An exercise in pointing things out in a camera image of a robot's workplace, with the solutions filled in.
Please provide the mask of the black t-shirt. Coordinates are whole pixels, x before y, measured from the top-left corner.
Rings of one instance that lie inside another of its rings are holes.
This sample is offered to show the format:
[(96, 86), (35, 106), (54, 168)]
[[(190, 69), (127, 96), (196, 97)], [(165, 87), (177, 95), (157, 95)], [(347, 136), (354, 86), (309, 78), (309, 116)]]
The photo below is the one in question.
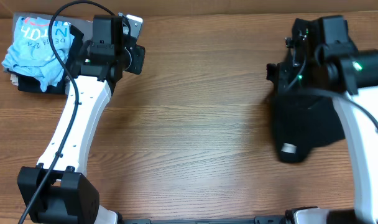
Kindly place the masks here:
[(303, 162), (313, 149), (345, 138), (332, 100), (323, 96), (272, 97), (270, 128), (277, 157), (289, 164)]

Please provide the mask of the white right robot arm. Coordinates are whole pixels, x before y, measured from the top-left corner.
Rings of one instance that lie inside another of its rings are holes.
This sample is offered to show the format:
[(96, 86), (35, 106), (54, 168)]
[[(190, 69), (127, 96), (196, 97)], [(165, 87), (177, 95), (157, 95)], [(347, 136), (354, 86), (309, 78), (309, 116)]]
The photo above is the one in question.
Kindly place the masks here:
[(292, 208), (280, 222), (378, 223), (378, 50), (359, 50), (342, 16), (296, 19), (285, 45), (285, 60), (267, 65), (278, 158), (299, 163), (345, 140), (355, 200), (349, 210)]

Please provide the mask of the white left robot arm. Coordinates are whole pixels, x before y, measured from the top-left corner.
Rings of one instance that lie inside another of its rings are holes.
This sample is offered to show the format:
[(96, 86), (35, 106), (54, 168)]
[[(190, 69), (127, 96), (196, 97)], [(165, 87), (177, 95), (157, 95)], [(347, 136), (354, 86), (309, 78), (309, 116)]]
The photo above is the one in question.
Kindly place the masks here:
[(17, 184), (34, 223), (122, 223), (100, 204), (86, 178), (99, 119), (124, 72), (140, 74), (145, 49), (137, 44), (143, 20), (130, 14), (96, 15), (93, 35), (70, 66), (65, 108), (35, 167), (22, 167)]

